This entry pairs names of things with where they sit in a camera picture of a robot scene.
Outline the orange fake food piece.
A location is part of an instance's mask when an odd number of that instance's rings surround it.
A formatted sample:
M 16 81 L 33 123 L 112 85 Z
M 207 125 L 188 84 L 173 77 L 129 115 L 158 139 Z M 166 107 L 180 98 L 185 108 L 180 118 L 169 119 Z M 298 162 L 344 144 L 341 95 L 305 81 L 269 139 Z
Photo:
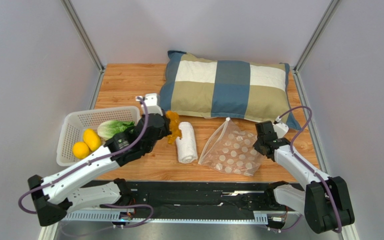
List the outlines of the orange fake food piece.
M 182 139 L 182 131 L 180 130 L 180 116 L 178 113 L 168 110 L 165 116 L 169 119 L 169 131 L 171 134 L 167 136 L 167 142 L 173 145 L 177 138 Z

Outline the clear zip top bag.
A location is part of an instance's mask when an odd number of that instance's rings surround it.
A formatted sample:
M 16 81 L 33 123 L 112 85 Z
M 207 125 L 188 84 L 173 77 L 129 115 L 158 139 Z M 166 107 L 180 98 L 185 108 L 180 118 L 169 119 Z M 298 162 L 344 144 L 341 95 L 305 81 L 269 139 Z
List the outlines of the clear zip top bag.
M 241 130 L 227 117 L 205 144 L 198 164 L 223 174 L 254 176 L 264 161 L 253 144 L 257 136 Z

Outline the green white fake cabbage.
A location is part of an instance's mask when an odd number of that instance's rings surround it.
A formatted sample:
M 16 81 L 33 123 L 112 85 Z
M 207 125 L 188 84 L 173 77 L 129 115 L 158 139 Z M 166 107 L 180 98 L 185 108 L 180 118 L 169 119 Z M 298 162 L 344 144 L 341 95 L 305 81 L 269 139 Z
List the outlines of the green white fake cabbage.
M 97 127 L 97 135 L 106 141 L 114 135 L 134 126 L 134 121 L 108 120 Z

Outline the yellow fake corn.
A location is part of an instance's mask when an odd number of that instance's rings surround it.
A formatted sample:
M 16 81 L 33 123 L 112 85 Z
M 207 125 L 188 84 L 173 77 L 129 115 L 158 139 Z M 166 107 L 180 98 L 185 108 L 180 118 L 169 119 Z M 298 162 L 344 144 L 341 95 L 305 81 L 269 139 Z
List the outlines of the yellow fake corn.
M 84 131 L 82 138 L 83 142 L 89 147 L 92 152 L 96 151 L 102 145 L 101 138 L 91 128 L 87 128 Z

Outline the yellow fake lemon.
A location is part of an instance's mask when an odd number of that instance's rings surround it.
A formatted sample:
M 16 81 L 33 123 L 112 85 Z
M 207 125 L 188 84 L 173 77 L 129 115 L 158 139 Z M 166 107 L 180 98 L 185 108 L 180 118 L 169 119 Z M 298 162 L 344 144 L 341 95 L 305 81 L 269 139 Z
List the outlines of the yellow fake lemon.
M 79 141 L 76 142 L 72 147 L 72 154 L 79 160 L 85 159 L 91 154 L 91 150 L 88 147 L 88 145 L 83 142 Z

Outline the white perforated plastic basket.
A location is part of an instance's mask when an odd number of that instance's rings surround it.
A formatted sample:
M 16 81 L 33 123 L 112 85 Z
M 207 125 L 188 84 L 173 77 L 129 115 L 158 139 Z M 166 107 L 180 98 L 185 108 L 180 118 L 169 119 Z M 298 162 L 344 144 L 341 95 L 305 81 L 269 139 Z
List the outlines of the white perforated plastic basket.
M 86 129 L 97 131 L 101 123 L 109 120 L 138 123 L 140 118 L 141 112 L 136 106 L 83 110 L 68 114 L 59 135 L 56 163 L 61 167 L 69 167 L 79 161 L 73 155 L 72 147 L 76 142 L 83 140 L 83 133 Z

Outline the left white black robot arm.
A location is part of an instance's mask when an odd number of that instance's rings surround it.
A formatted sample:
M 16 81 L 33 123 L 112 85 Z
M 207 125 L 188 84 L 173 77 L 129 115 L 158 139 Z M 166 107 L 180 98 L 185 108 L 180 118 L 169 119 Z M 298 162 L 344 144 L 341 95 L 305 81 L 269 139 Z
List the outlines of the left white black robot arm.
M 94 187 L 85 185 L 107 172 L 116 170 L 150 153 L 157 141 L 168 137 L 178 127 L 168 113 L 144 114 L 137 125 L 115 134 L 91 155 L 47 177 L 33 175 L 29 191 L 39 225 L 53 225 L 74 211 L 96 205 L 129 203 L 130 190 L 124 179 Z

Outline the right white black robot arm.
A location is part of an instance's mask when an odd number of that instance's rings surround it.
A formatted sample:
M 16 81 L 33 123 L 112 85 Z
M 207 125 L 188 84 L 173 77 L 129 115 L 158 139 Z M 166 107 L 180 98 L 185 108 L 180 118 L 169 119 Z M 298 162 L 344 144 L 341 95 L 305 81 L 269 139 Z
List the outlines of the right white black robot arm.
M 255 128 L 253 148 L 286 169 L 303 188 L 276 182 L 271 190 L 276 204 L 299 212 L 316 234 L 339 233 L 355 223 L 348 185 L 342 177 L 332 177 L 312 165 L 288 139 L 278 135 L 272 122 L 257 123 Z

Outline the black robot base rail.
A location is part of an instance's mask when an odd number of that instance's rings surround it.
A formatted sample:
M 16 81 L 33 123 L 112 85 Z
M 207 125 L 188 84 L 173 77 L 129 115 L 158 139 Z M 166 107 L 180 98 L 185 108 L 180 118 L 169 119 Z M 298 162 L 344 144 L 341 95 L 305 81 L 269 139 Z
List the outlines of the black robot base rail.
M 57 208 L 67 215 L 98 207 L 117 210 L 111 219 L 122 227 L 137 219 L 148 220 L 253 222 L 284 231 L 285 220 L 260 213 L 299 213 L 317 234 L 334 230 L 338 220 L 326 197 L 327 184 L 313 182 L 300 187 L 285 181 L 259 182 L 181 182 L 93 180 L 63 197 Z

